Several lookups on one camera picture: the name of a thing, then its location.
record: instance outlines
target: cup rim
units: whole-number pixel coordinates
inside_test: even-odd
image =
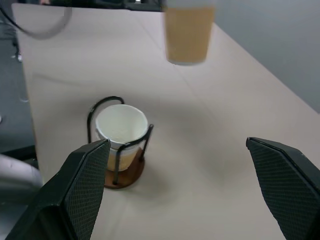
[[[139,137],[137,137],[137,138],[135,138],[135,139],[133,139],[133,140],[131,140],[131,141],[129,141],[129,142],[119,142],[119,141],[114,141],[114,140],[112,140],[111,138],[107,137],[107,136],[101,131],[100,126],[99,126],[99,123],[98,123],[98,116],[99,116],[104,110],[106,110],[107,108],[110,108],[110,107],[115,108],[115,106],[117,106],[117,107],[119,107],[119,106],[129,107],[129,108],[132,108],[132,109],[136,110],[137,112],[139,112],[139,113],[142,115],[142,118],[143,118],[144,121],[146,122],[146,127],[145,127],[145,130],[143,131],[143,133],[142,133]],[[102,135],[102,137],[104,137],[105,139],[109,139],[109,140],[110,140],[110,143],[115,143],[115,144],[120,144],[120,145],[124,145],[124,144],[126,144],[126,143],[130,143],[130,142],[136,141],[136,140],[140,139],[141,137],[143,137],[143,136],[147,133],[147,131],[148,131],[148,125],[149,125],[149,124],[148,124],[148,119],[147,119],[146,115],[144,114],[144,112],[141,111],[141,110],[139,110],[138,108],[136,108],[136,107],[134,107],[134,106],[127,105],[127,104],[115,104],[115,105],[107,106],[107,107],[104,108],[104,109],[96,116],[96,118],[95,118],[95,128],[96,128],[96,129],[98,130],[98,132]]]

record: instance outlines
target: gray wall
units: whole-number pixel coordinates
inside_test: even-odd
[[[216,0],[216,23],[320,113],[320,0]]]

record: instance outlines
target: tabletop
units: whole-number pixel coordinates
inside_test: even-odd
[[[30,31],[64,9],[15,4]],[[247,137],[300,149],[320,168],[320,117],[217,25],[207,60],[166,61],[161,13],[73,8],[65,29],[19,33],[40,172],[48,181],[87,143],[89,108],[121,96],[154,124],[141,178],[105,189],[92,240],[284,240]]]

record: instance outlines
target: white paper cup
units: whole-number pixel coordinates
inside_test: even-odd
[[[108,169],[114,171],[117,149],[123,144],[135,141],[148,131],[148,120],[139,109],[117,104],[106,107],[95,119],[95,131],[99,139],[109,139],[111,149]],[[134,160],[141,144],[126,148],[121,152],[119,171],[126,170]]]

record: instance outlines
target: orange liquid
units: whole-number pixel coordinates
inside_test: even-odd
[[[201,63],[207,57],[215,7],[166,8],[166,57],[172,63]]]

